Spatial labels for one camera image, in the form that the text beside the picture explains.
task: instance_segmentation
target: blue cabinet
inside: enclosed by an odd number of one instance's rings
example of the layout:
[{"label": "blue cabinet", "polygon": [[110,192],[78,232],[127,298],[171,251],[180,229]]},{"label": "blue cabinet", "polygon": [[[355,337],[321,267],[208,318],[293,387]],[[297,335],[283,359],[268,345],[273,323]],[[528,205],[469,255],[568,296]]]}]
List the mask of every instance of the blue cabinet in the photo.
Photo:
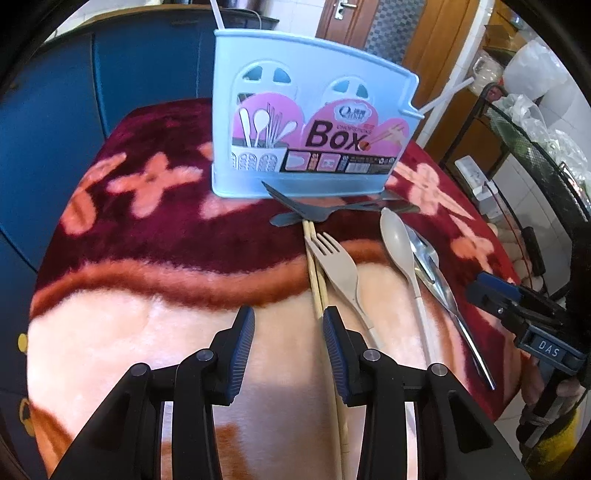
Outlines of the blue cabinet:
[{"label": "blue cabinet", "polygon": [[[93,52],[96,93],[107,135],[138,107],[211,96],[211,80],[204,81],[209,88],[203,89],[197,74],[213,78],[213,49],[201,48],[204,23],[210,24],[202,15],[195,19],[176,14],[129,16],[98,25]],[[209,28],[213,35],[213,25]],[[202,70],[201,61],[211,64],[210,72]]]},{"label": "blue cabinet", "polygon": [[0,99],[0,226],[35,267],[105,141],[91,46],[80,35],[35,56]]},{"label": "blue cabinet", "polygon": [[30,420],[23,395],[0,391],[0,434],[31,480],[47,480],[37,442],[26,430]]},{"label": "blue cabinet", "polygon": [[[222,15],[229,28],[259,27],[253,14]],[[276,23],[262,18],[264,29]],[[78,181],[125,115],[212,95],[214,30],[202,7],[97,20],[46,42],[0,98],[0,229],[34,268]]]},{"label": "blue cabinet", "polygon": [[27,357],[18,337],[27,333],[36,274],[0,236],[0,388],[27,394]]}]

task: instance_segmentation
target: ventilation hole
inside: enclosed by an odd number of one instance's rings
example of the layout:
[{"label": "ventilation hole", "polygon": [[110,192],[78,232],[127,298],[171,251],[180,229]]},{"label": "ventilation hole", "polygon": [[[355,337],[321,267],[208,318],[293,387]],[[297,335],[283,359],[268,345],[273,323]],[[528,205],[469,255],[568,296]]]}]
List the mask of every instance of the ventilation hole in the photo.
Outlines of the ventilation hole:
[{"label": "ventilation hole", "polygon": [[240,105],[244,100],[246,100],[248,97],[254,95],[254,93],[239,93],[236,96],[236,104]]},{"label": "ventilation hole", "polygon": [[336,83],[333,85],[333,90],[335,92],[345,93],[349,88],[349,81],[343,80],[342,82]]},{"label": "ventilation hole", "polygon": [[275,83],[291,83],[290,76],[283,69],[275,69],[273,74],[273,82]]},{"label": "ventilation hole", "polygon": [[369,96],[367,88],[364,85],[359,85],[357,87],[357,93],[355,94],[359,98],[367,98]]},{"label": "ventilation hole", "polygon": [[256,67],[248,70],[248,72],[246,72],[242,78],[243,80],[251,80],[253,82],[256,82],[257,80],[261,80],[261,76],[262,67],[260,65],[257,65]]},{"label": "ventilation hole", "polygon": [[457,394],[450,395],[449,406],[456,426],[458,448],[462,453],[475,452],[492,446],[492,439]]}]

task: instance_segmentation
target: fork tines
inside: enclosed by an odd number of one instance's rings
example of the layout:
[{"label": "fork tines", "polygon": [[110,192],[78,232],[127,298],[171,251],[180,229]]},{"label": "fork tines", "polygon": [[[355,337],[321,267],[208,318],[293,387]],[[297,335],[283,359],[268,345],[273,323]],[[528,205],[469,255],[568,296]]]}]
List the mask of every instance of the fork tines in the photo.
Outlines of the fork tines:
[{"label": "fork tines", "polygon": [[335,254],[341,250],[340,244],[326,232],[317,233],[311,240],[323,255]]}]

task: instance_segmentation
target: pink label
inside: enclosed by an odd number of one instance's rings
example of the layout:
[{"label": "pink label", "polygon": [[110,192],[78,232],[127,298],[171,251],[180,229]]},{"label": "pink label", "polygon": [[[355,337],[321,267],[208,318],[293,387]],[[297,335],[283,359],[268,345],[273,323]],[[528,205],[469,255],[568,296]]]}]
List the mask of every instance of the pink label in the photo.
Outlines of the pink label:
[{"label": "pink label", "polygon": [[[293,100],[279,93],[259,93],[236,109],[232,157],[240,167],[239,159],[245,155],[275,155],[274,171],[385,174],[409,136],[406,120],[390,118],[380,124],[375,108],[362,99],[330,102],[304,125],[304,115]],[[258,162],[245,169],[261,170]]]}]

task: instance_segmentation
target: human hand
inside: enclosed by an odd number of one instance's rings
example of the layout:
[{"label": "human hand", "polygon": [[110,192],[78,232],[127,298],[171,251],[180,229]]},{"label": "human hand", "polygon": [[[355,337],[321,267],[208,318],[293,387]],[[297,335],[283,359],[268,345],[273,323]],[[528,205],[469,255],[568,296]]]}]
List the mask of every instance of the human hand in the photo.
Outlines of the human hand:
[{"label": "human hand", "polygon": [[[524,365],[521,380],[521,396],[528,406],[535,405],[544,391],[544,381],[538,368],[538,362],[539,360],[536,357],[531,356]],[[571,377],[559,383],[556,394],[565,399],[558,413],[559,416],[569,412],[580,400],[584,392],[585,388],[576,377]]]}]

